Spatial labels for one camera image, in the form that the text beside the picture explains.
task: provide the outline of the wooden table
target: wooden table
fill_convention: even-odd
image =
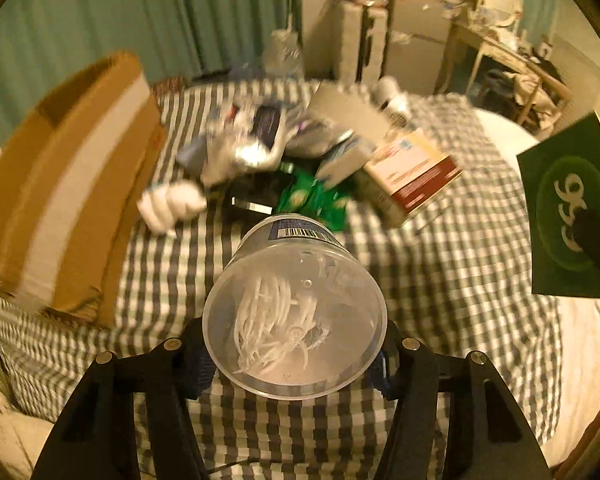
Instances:
[[[520,56],[517,52],[511,50],[508,46],[500,43],[493,38],[489,38],[484,34],[477,32],[472,29],[468,23],[456,21],[451,26],[449,32],[449,38],[446,43],[445,57],[443,59],[443,76],[442,85],[438,88],[436,93],[441,94],[446,92],[449,83],[451,82],[451,76],[453,75],[455,65],[462,60],[464,56],[458,59],[458,47],[460,44],[465,44],[478,51],[478,55],[475,58],[474,68],[469,78],[469,83],[466,86],[464,94],[466,95],[475,81],[475,77],[480,68],[480,63],[484,56],[491,57],[491,59],[507,66],[514,72],[526,73],[528,68],[526,66],[526,59]]]

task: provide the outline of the checkered bedspread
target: checkered bedspread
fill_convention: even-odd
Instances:
[[[209,110],[234,92],[308,101],[317,83],[209,85],[168,94],[162,120],[169,139],[153,182],[180,179],[180,147]],[[557,301],[530,289],[530,242],[522,183],[487,140],[466,99],[423,98],[414,121],[451,152],[463,173],[396,230],[385,230],[366,203],[350,203],[339,237],[369,270],[404,334],[433,351],[464,357],[486,352],[518,400],[536,437],[552,436],[560,410],[561,343]],[[235,251],[238,224],[221,204],[176,237],[155,237],[139,222],[128,246],[116,329],[71,333],[23,314],[0,299],[0,353],[24,412],[54,420],[94,356],[145,352],[202,314],[205,298]],[[214,379],[189,403],[194,430],[213,476],[368,478],[391,425],[394,404],[360,379],[313,400],[284,402]],[[136,396],[141,470],[152,473],[146,411]],[[446,405],[439,403],[431,475],[440,472]]]

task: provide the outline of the plastic bag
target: plastic bag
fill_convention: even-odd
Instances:
[[[240,174],[273,171],[289,136],[286,109],[249,98],[226,102],[209,123],[206,135],[206,161],[200,174],[205,187]]]
[[[353,134],[331,121],[312,118],[301,114],[290,128],[290,139],[285,155],[299,158],[319,158],[331,148],[349,139]]]
[[[294,175],[296,180],[283,191],[276,213],[297,212],[317,220],[331,231],[342,231],[347,221],[347,186],[325,189],[313,175],[299,168],[294,170]]]
[[[176,162],[180,164],[189,177],[200,179],[202,168],[206,161],[206,136],[197,136],[184,146],[176,155]]]
[[[262,66],[267,75],[273,77],[304,77],[298,33],[288,29],[274,30],[262,54]]]

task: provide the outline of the cardboard box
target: cardboard box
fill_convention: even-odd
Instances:
[[[393,228],[460,173],[451,156],[417,129],[378,148],[354,179],[360,193]]]
[[[389,13],[346,0],[336,7],[333,71],[345,85],[356,81],[371,86],[380,79]]]
[[[451,15],[439,0],[393,0],[384,75],[396,78],[403,91],[434,93]]]
[[[331,83],[320,83],[307,112],[313,117],[333,121],[372,143],[380,144],[392,128],[390,120],[360,97],[345,93]]]
[[[165,140],[131,53],[49,92],[0,156],[0,296],[69,327],[112,328],[136,201]]]

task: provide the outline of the bed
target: bed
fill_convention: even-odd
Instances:
[[[152,182],[181,178],[179,147],[201,130],[217,102],[235,92],[307,101],[317,82],[213,84],[160,101],[168,142]],[[354,88],[368,98],[365,89]],[[436,352],[486,352],[518,400],[549,465],[561,462],[600,407],[600,302],[530,293],[530,244],[515,154],[533,143],[513,123],[478,113],[462,96],[413,103],[414,120],[463,168],[426,208],[386,231],[366,203],[347,209],[340,241],[376,279],[389,316]],[[0,359],[10,403],[35,424],[53,421],[94,356],[146,352],[202,313],[206,294],[244,228],[223,220],[220,202],[174,237],[141,224],[128,245],[113,330],[69,332],[24,314],[0,298]],[[374,468],[393,404],[365,379],[329,396],[264,399],[216,375],[189,405],[205,465],[213,477],[362,477]],[[442,469],[448,405],[441,396],[430,476]],[[42,424],[37,442],[46,438]],[[146,413],[136,396],[141,470],[154,473]],[[35,451],[24,469],[35,461]]]

